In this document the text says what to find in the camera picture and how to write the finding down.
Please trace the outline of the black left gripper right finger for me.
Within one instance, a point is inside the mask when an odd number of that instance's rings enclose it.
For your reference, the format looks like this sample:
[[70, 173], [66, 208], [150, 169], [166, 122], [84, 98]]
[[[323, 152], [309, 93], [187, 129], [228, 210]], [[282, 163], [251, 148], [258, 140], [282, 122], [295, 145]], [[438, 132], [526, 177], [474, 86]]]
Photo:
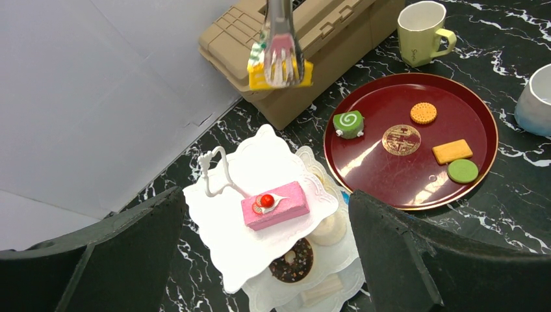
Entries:
[[452, 233], [355, 191], [355, 243], [376, 311], [549, 311], [550, 256]]

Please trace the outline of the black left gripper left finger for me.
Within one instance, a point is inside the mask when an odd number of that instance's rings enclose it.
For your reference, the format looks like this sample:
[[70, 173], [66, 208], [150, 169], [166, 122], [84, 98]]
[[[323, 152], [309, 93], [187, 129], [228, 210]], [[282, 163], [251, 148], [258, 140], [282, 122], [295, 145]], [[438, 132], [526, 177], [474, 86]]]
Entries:
[[2, 311], [158, 311], [183, 226], [170, 188], [22, 251], [1, 252]]

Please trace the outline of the white round cream puff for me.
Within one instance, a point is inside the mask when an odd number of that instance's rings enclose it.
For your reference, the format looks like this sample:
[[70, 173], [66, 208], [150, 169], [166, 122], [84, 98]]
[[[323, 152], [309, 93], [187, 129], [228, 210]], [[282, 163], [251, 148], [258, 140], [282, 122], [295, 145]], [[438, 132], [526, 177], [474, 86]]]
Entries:
[[342, 240], [347, 231], [346, 215], [342, 211], [323, 219], [307, 238], [322, 246], [331, 246]]

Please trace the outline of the blue sprinkled donut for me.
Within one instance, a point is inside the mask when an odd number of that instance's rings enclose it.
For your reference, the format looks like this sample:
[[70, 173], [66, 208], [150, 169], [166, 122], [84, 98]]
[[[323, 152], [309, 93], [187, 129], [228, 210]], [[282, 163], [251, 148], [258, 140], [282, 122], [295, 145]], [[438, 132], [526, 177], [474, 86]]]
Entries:
[[343, 198], [343, 201], [346, 205], [348, 205], [349, 203], [349, 198], [350, 198], [350, 195], [344, 191], [341, 192], [342, 194], [342, 198]]

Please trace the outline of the chocolate glazed donut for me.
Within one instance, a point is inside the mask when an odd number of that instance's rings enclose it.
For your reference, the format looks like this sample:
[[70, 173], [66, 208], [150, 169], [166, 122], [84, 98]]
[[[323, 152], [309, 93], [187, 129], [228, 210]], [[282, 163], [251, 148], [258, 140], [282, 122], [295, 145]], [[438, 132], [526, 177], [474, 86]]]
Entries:
[[302, 238], [285, 255], [274, 259], [268, 268], [277, 280], [296, 283], [310, 273], [313, 263], [313, 248], [307, 239]]

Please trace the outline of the red round tray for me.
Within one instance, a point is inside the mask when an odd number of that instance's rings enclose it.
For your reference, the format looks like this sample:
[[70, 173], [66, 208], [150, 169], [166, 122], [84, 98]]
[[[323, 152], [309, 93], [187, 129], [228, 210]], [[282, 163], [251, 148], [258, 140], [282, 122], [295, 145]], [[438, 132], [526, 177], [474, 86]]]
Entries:
[[[436, 119], [417, 124], [411, 108], [433, 104]], [[339, 138], [332, 123], [324, 133], [329, 170], [349, 191], [362, 190], [401, 210], [424, 210], [459, 199], [489, 173], [496, 158], [498, 129], [485, 102], [451, 79], [401, 73], [371, 81], [344, 98], [335, 114], [359, 111], [364, 135]], [[479, 170], [467, 184], [452, 181], [432, 147], [465, 139]]]

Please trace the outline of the pink cake with cherry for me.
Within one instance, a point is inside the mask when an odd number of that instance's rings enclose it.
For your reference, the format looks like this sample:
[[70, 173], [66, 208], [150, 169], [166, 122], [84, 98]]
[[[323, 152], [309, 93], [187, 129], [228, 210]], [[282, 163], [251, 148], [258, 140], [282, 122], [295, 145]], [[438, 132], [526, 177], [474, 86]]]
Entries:
[[255, 231], [310, 213], [297, 181], [245, 198], [241, 206], [244, 224]]

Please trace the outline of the white three-tier dessert stand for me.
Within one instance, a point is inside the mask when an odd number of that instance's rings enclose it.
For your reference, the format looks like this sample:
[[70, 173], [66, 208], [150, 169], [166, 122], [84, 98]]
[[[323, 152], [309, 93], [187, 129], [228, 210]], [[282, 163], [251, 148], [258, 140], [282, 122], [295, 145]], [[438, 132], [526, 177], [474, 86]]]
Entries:
[[[243, 290], [251, 311], [339, 311], [361, 289], [365, 277], [341, 194], [348, 192], [315, 160], [311, 148], [291, 152], [266, 124], [233, 153], [219, 146], [198, 161], [201, 177], [183, 192], [226, 292]], [[245, 197], [293, 181], [302, 187], [310, 213], [260, 231], [244, 224]], [[311, 242], [307, 236], [337, 211], [346, 215], [342, 240], [331, 246]], [[303, 280], [283, 283], [268, 267], [302, 238], [313, 248], [313, 267]]]

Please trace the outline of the green swirl roll cake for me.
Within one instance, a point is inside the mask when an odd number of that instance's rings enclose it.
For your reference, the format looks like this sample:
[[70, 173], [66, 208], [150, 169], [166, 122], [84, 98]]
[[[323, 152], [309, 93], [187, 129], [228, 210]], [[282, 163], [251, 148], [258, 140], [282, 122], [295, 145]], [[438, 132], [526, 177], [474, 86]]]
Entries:
[[333, 127], [338, 137], [359, 138], [364, 135], [364, 117], [358, 110], [336, 114], [333, 117]]

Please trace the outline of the yellow cake slice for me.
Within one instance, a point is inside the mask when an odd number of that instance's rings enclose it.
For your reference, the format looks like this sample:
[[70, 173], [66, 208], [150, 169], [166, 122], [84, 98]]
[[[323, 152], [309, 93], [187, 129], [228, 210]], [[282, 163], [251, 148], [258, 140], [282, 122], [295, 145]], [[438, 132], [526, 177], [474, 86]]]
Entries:
[[302, 68], [295, 58], [274, 60], [264, 68], [264, 51], [268, 43], [268, 29], [262, 29], [259, 41], [252, 45], [247, 71], [251, 90], [273, 90], [290, 87], [306, 87], [313, 83], [313, 63], [304, 60]]

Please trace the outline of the metal tongs with white handle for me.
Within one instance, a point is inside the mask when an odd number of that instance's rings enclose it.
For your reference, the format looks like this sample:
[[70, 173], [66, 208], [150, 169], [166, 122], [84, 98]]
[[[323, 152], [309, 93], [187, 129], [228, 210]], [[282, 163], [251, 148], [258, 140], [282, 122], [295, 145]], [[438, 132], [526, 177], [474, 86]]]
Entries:
[[305, 60], [296, 38], [292, 1], [268, 0], [269, 34], [264, 49], [264, 78], [271, 88], [298, 86], [305, 75]]

